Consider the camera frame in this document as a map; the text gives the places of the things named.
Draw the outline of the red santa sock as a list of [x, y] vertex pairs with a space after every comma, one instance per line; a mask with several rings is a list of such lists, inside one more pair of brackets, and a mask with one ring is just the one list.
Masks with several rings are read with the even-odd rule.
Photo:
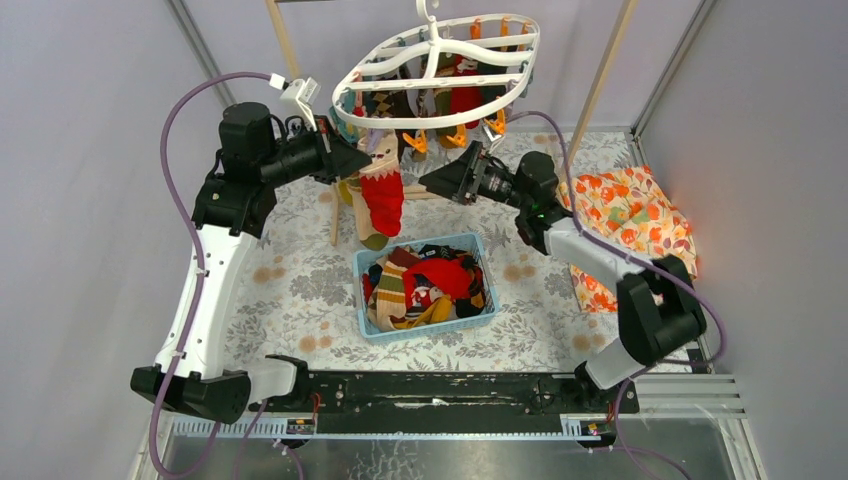
[[371, 163], [359, 170], [361, 192], [374, 229], [397, 236], [402, 228], [404, 184], [399, 164], [398, 138], [393, 130], [367, 134], [357, 144]]

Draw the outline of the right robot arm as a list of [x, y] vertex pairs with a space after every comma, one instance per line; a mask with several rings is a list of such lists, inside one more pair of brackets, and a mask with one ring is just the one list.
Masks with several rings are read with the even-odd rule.
[[515, 170], [474, 141], [460, 157], [419, 180], [425, 190], [459, 204], [480, 197], [514, 207], [522, 241], [544, 255], [579, 267], [616, 298], [618, 336], [575, 370], [575, 402], [597, 412], [613, 388], [696, 340], [707, 322], [682, 260], [651, 259], [591, 236], [558, 196], [550, 155], [524, 154]]

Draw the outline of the striped beige brown sock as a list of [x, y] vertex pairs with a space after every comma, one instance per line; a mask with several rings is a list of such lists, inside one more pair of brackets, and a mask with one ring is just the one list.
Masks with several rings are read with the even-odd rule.
[[343, 200], [348, 203], [354, 214], [355, 229], [359, 242], [367, 249], [378, 251], [383, 249], [389, 238], [377, 231], [371, 220], [369, 209], [362, 194], [361, 186], [357, 179], [346, 179], [340, 187]]

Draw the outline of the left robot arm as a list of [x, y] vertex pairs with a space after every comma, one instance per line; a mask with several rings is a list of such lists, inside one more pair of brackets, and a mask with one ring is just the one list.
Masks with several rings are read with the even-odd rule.
[[296, 411], [310, 397], [302, 360], [268, 355], [238, 367], [224, 360], [234, 295], [277, 204], [277, 188], [305, 177], [331, 184], [370, 158], [325, 115], [280, 120], [257, 102], [226, 108], [218, 133], [221, 146], [189, 219], [192, 259], [177, 313], [153, 364], [133, 371], [130, 388], [156, 414], [232, 424], [251, 404], [273, 398]]

